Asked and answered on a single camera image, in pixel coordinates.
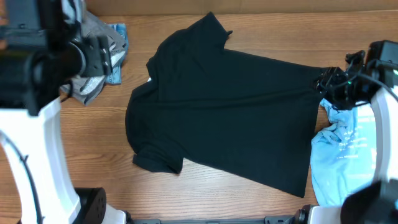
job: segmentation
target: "black cable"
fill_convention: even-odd
[[[12,147],[12,149],[17,154],[17,156],[19,157],[19,160],[22,162],[22,164],[25,168],[26,174],[29,179],[30,188],[32,189],[33,201],[35,203],[35,209],[36,209],[37,224],[43,224],[44,217],[42,216],[42,211],[40,209],[39,196],[37,195],[36,185],[35,185],[35,182],[33,181],[32,174],[30,173],[29,166],[27,165],[27,162],[26,162],[27,158],[29,156],[24,157],[21,154],[21,152],[18,150],[17,146],[4,133],[0,132],[0,135],[2,135],[5,139],[5,141]]]
[[[358,77],[358,74],[357,75],[354,75],[353,77],[351,77],[349,80],[347,80],[347,81],[345,81],[345,82],[343,82],[343,83],[340,83],[340,84],[338,84],[338,85],[335,85],[335,86],[331,86],[331,87],[329,87],[329,88],[339,88],[339,87],[342,87],[342,86],[345,86],[346,84],[348,84],[349,82],[352,82],[355,78],[357,78]]]
[[[358,76],[361,77],[361,78],[367,79],[367,80],[379,85],[380,87],[385,88],[391,94],[391,96],[394,97],[394,99],[398,103],[398,96],[386,84],[384,84],[384,83],[380,82],[379,80],[377,80],[377,79],[375,79],[373,77],[370,77],[368,75],[359,74]]]
[[[354,107],[363,106],[363,105],[366,105],[366,104],[368,104],[368,103],[370,103],[370,102],[364,102],[364,103],[360,103],[360,104],[358,104],[358,105],[355,105]]]
[[[75,21],[71,25],[70,30],[67,34],[65,34],[65,40],[72,40],[75,38],[76,33],[80,30],[80,22],[77,20],[78,14],[77,14],[77,9],[76,9],[76,4],[74,0],[68,0],[70,7],[75,11]]]

